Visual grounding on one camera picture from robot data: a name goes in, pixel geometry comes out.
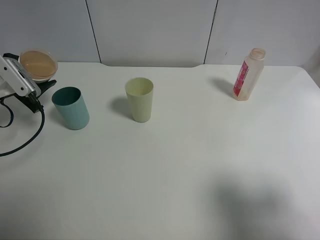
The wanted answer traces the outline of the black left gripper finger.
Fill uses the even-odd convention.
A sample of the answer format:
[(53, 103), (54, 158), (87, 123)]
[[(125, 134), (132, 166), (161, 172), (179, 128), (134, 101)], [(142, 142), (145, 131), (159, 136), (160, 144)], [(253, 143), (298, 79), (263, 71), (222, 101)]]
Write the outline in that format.
[(19, 59), (19, 55), (15, 55), (15, 54), (12, 54), (12, 53), (4, 53), (2, 55), (3, 58), (11, 58), (11, 59), (15, 59), (15, 60), (18, 60)]
[[(53, 87), (57, 81), (55, 79), (48, 80), (42, 83), (37, 83), (36, 85), (40, 89), (40, 96), (45, 93), (49, 88)], [(34, 96), (32, 93), (28, 96), (19, 96), (17, 93), (14, 94), (14, 97), (23, 103), (28, 109), (33, 113), (40, 111), (41, 103), (39, 102), (39, 96)]]

